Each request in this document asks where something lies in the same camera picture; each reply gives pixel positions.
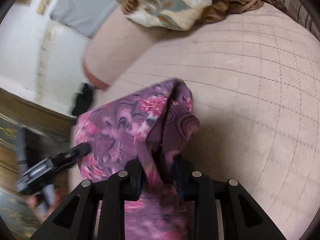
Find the white wall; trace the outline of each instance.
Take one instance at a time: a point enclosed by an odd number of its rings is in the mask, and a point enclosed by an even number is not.
[[[30,7],[14,4],[0,24],[0,87],[36,102],[43,36],[48,25],[53,25],[55,32],[43,77],[42,99],[36,103],[68,114],[74,93],[85,81],[81,59],[89,39],[66,26],[52,23],[50,11],[57,0],[52,0],[44,16],[38,15],[40,1],[32,0]]]

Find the black mechanical arm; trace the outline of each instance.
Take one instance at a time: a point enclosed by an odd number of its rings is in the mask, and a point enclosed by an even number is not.
[[[194,201],[192,240],[218,240],[216,199],[220,200],[225,240],[285,240],[282,233],[235,179],[211,180],[177,156],[172,166],[177,192]],[[109,179],[83,180],[47,218],[30,240],[93,239],[99,201],[102,200],[97,240],[125,240],[124,201],[137,201],[144,181],[138,159]]]
[[[66,153],[56,157],[46,157],[30,169],[22,173],[16,181],[17,192],[21,195],[33,195],[41,191],[46,185],[53,183],[54,177],[76,164],[77,158],[85,156],[91,151],[90,144],[80,143]]]

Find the black plastic bracket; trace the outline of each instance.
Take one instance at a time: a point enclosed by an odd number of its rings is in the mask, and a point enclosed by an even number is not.
[[[216,200],[220,200],[225,240],[285,240],[237,180],[211,180],[180,155],[174,160],[172,177],[182,200],[195,203],[192,240],[219,239]],[[125,240],[124,201],[139,199],[143,181],[138,159],[129,161],[123,171],[107,180],[82,181],[30,240],[93,240],[100,200],[97,240]]]

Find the pink sofa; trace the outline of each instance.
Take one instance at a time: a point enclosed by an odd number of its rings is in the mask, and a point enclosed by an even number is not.
[[[320,42],[272,5],[191,32],[147,29],[117,8],[84,72],[100,106],[182,78],[201,129],[183,155],[213,179],[238,179],[288,240],[320,206]]]

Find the metal screw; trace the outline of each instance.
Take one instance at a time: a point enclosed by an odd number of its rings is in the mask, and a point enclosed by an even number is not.
[[[88,187],[90,186],[90,184],[91,184],[91,181],[88,179],[85,179],[84,181],[81,182],[82,187]]]
[[[231,179],[231,180],[229,180],[229,184],[231,186],[237,186],[238,185],[238,181],[236,179]]]
[[[201,172],[199,172],[199,171],[194,171],[193,173],[192,173],[192,176],[194,176],[194,177],[196,177],[196,178],[199,178],[199,177],[201,177]]]
[[[121,177],[121,178],[123,178],[123,177],[128,176],[128,173],[127,173],[126,171],[119,171],[119,172],[118,172],[118,176]]]

